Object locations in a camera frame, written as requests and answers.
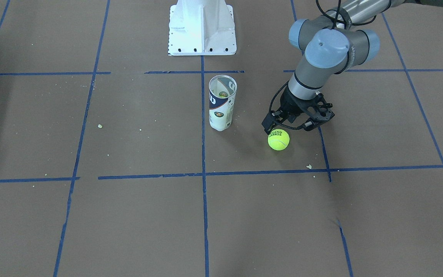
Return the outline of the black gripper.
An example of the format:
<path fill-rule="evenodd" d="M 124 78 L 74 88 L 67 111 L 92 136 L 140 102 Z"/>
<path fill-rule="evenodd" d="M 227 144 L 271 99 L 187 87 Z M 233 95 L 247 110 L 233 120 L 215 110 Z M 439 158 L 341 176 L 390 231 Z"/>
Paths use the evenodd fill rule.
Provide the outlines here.
<path fill-rule="evenodd" d="M 262 126 L 266 134 L 270 134 L 276 126 L 281 125 L 281 122 L 293 122 L 295 118 L 305 113 L 302 108 L 304 100 L 311 100 L 315 97 L 315 92 L 311 94 L 309 99 L 300 99 L 294 96 L 289 87 L 285 87 L 280 98 L 280 112 L 268 112 L 262 121 Z"/>

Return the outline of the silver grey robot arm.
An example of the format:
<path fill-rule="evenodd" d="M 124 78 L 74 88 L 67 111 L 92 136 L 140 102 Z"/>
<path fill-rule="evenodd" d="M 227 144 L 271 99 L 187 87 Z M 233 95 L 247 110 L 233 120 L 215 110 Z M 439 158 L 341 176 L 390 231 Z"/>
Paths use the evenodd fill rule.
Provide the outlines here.
<path fill-rule="evenodd" d="M 334 117 L 332 104 L 321 89 L 331 75 L 372 60 L 380 50 L 373 30 L 352 30 L 375 20 L 378 14 L 404 4 L 404 0 L 338 1 L 313 20 L 299 19 L 289 30 L 289 42 L 303 52 L 290 80 L 278 91 L 280 107 L 269 109 L 262 121 L 266 134 L 281 126 L 311 131 Z"/>

